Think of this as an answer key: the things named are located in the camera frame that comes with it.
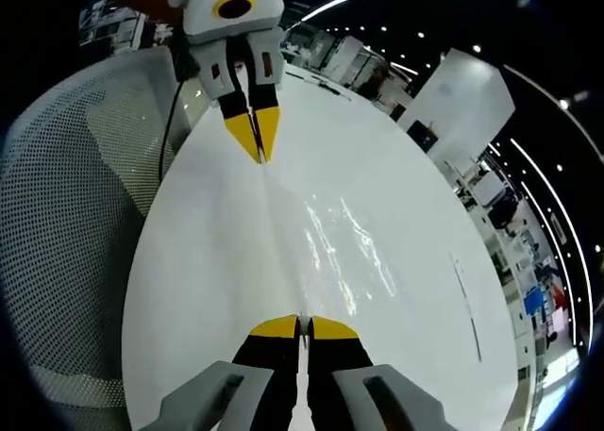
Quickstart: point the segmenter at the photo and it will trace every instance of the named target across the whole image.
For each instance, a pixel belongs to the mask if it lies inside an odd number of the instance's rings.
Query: led strip light
[[[522,187],[525,188],[528,198],[530,198],[530,200],[532,201],[532,204],[537,208],[537,211],[539,212],[541,219],[544,221],[545,228],[547,228],[547,232],[549,233],[551,240],[554,242],[554,247],[556,248],[556,252],[558,253],[558,260],[560,261],[560,263],[562,265],[562,270],[564,271],[564,276],[566,277],[568,295],[570,296],[570,313],[571,313],[571,317],[573,319],[573,344],[577,345],[577,321],[575,320],[575,299],[573,297],[573,290],[570,286],[570,281],[568,279],[568,271],[566,271],[566,263],[564,263],[564,257],[562,256],[562,250],[560,249],[560,245],[558,245],[556,236],[554,235],[554,232],[551,229],[551,226],[549,225],[549,221],[547,220],[544,212],[541,210],[541,207],[535,200],[535,197],[532,195],[532,193],[530,193],[530,190],[524,181],[520,181],[520,184],[522,184]]]
[[[391,66],[406,71],[407,73],[411,73],[412,75],[418,75],[416,71],[412,70],[411,68],[407,68],[406,66],[403,66],[400,63],[394,63],[393,61],[391,61],[390,64]]]
[[[489,148],[491,148],[496,155],[498,155],[499,157],[501,157],[501,153],[499,153],[497,151],[497,149],[494,146],[492,146],[490,143],[489,143]]]
[[[336,5],[340,5],[343,4],[344,2],[348,2],[349,0],[333,0],[331,2],[329,2],[328,4],[323,5],[322,7],[319,7],[318,9],[316,9],[315,11],[307,14],[305,17],[302,18],[302,22],[305,23],[306,21],[308,21],[309,19],[314,18],[317,14],[322,13],[323,11],[325,11],[326,9],[330,9],[335,7]]]
[[[554,191],[554,188],[551,186],[551,183],[547,180],[547,178],[545,177],[544,173],[541,171],[539,166],[535,163],[534,160],[532,160],[532,157],[529,156],[529,154],[524,150],[524,148],[522,148],[522,146],[520,146],[518,144],[517,141],[515,141],[514,139],[510,139],[510,142],[512,143],[513,146],[516,147],[516,149],[520,152],[520,154],[526,158],[528,163],[532,166],[533,169],[535,169],[535,172],[537,172],[537,174],[541,177],[541,179],[544,180],[545,185],[547,186],[547,188],[549,189],[551,194],[554,196],[556,203],[560,207],[562,214],[564,215],[564,219],[566,219],[566,223],[568,224],[568,227],[570,228],[570,231],[573,235],[575,244],[577,245],[577,248],[579,250],[579,258],[581,260],[581,266],[583,268],[583,273],[585,274],[585,283],[587,284],[587,302],[588,302],[588,306],[589,306],[589,339],[588,339],[588,344],[587,344],[587,352],[589,353],[589,351],[592,349],[592,337],[594,335],[594,303],[592,301],[592,282],[590,281],[589,271],[587,271],[587,263],[585,262],[585,255],[583,254],[583,248],[581,247],[581,243],[579,242],[579,237],[577,236],[577,231],[575,231],[575,226],[570,221],[570,217],[568,217],[566,208],[562,204],[562,201],[560,200],[558,193],[556,193],[556,191]],[[568,284],[568,289],[570,290],[570,281],[568,281],[568,277],[567,277],[567,284]]]

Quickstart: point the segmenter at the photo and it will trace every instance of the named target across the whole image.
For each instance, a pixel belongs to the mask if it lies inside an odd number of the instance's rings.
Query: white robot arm
[[[183,28],[210,99],[218,100],[227,129],[258,163],[268,161],[277,134],[276,85],[283,76],[278,26],[283,0],[172,0],[184,7]],[[245,63],[249,106],[235,72]]]

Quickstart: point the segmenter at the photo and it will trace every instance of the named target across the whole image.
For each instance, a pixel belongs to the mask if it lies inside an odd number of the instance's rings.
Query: glossy white tabletop
[[[231,360],[255,325],[292,313],[355,328],[375,364],[438,398],[458,429],[500,428],[516,352],[487,250],[417,145],[345,93],[285,75],[266,165],[215,108],[184,144],[126,295],[123,374],[135,429],[157,418],[163,396]],[[309,423],[294,414],[292,429]]]

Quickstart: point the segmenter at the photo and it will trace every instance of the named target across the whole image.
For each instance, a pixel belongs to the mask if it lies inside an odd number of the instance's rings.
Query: white cabinet
[[[525,334],[516,339],[516,356],[518,357],[518,368],[524,368],[530,365],[530,341],[529,334]]]
[[[469,214],[472,222],[474,222],[474,226],[480,233],[482,240],[488,240],[495,235],[493,225],[489,221],[489,217],[484,208],[481,206],[473,207]]]
[[[524,304],[520,299],[508,304],[508,310],[512,316],[513,332],[516,337],[525,335],[530,325],[529,317],[525,313]]]
[[[505,422],[501,431],[522,431],[523,426],[525,425],[524,417],[520,417],[519,419],[514,419],[510,422]]]

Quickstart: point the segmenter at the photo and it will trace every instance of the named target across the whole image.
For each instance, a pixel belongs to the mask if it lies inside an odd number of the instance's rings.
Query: white partition
[[[327,32],[319,31],[314,35],[309,47],[311,53],[309,66],[311,68],[319,68],[321,66],[334,42],[336,42],[336,39]]]
[[[362,41],[354,37],[344,38],[331,55],[327,66],[323,69],[323,74],[334,82],[342,81],[361,49]]]
[[[451,49],[398,120],[405,130],[417,120],[438,141],[428,156],[445,175],[445,162],[464,174],[510,119],[515,106],[494,66]]]

